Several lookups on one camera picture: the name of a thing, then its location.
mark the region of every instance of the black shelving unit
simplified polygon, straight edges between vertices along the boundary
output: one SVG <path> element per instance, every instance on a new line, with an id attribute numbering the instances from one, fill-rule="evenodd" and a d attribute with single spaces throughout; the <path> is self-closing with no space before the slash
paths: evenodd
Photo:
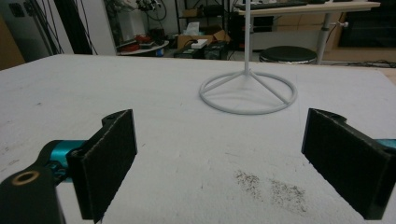
<path id="1" fill-rule="evenodd" d="M 196 0 L 194 5 L 189 6 L 187 2 L 190 2 L 191 0 L 184 0 L 184 7 L 183 9 L 192 9 L 192 8 L 197 8 L 199 6 L 200 3 L 203 3 L 204 6 L 208 6 L 209 2 L 213 2 L 213 5 L 215 4 L 219 4 L 222 6 L 223 10 L 221 12 L 220 15 L 218 16 L 199 16 L 199 17 L 182 17 L 180 16 L 179 13 L 179 7 L 178 7 L 178 1 L 175 0 L 175 7 L 176 7 L 176 16 L 177 16 L 177 29 L 178 29 L 178 33 L 181 34 L 181 28 L 180 28 L 180 20 L 186 20 L 186 23 L 188 24 L 190 22 L 191 19 L 201 19 L 201 18 L 206 18 L 207 23 L 209 23 L 209 19 L 210 18 L 216 18 L 216 17 L 221 17 L 221 24 L 222 24 L 222 28 L 225 29 L 225 20 L 226 20 L 226 12 L 225 12 L 225 8 L 224 8 L 224 4 L 227 1 L 227 6 L 226 9 L 227 11 L 229 11 L 230 8 L 230 0 L 221 0 L 221 2 L 217 1 L 217 0 Z"/>

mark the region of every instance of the black stool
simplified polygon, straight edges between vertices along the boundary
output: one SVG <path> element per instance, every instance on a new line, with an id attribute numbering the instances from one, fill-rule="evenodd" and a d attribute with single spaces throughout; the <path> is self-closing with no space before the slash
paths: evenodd
<path id="1" fill-rule="evenodd" d="M 260 53 L 260 62 L 266 63 L 314 63 L 317 54 L 294 46 L 278 46 L 265 49 Z"/>

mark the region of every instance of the wooden desk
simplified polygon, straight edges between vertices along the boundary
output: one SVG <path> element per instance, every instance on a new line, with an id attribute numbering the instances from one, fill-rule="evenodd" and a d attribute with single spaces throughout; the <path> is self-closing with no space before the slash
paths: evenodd
<path id="1" fill-rule="evenodd" d="M 251 63 L 294 83 L 296 102 L 273 114 L 238 116 L 200 99 L 204 80 L 242 66 L 57 55 L 1 71 L 0 181 L 35 161 L 49 141 L 88 139 L 101 118 L 132 108 L 138 154 L 104 223 L 372 223 L 301 153 L 306 113 L 329 110 L 373 138 L 395 138 L 396 87 L 373 70 Z M 276 103 L 256 97 L 271 93 L 242 77 L 227 90 L 212 97 L 242 100 L 243 107 L 248 100 Z M 81 220 L 72 184 L 57 190 L 68 224 L 92 223 Z M 395 210 L 393 193 L 383 220 L 373 223 L 393 223 Z"/>
<path id="2" fill-rule="evenodd" d="M 326 38 L 329 34 L 330 18 L 336 12 L 350 12 L 350 11 L 365 11 L 370 10 L 372 7 L 379 7 L 380 3 L 377 2 L 326 2 L 320 5 L 306 5 L 301 7 L 280 7 L 261 10 L 251 10 L 250 24 L 253 24 L 254 17 L 262 16 L 283 16 L 295 14 L 309 14 L 309 13 L 325 13 L 325 19 L 318 37 L 317 48 L 317 64 L 321 64 L 323 53 L 326 45 Z M 239 15 L 246 15 L 245 11 L 240 10 Z M 253 27 L 250 26 L 250 33 L 253 34 Z M 251 43 L 253 42 L 254 35 L 250 35 L 250 58 L 251 58 Z"/>

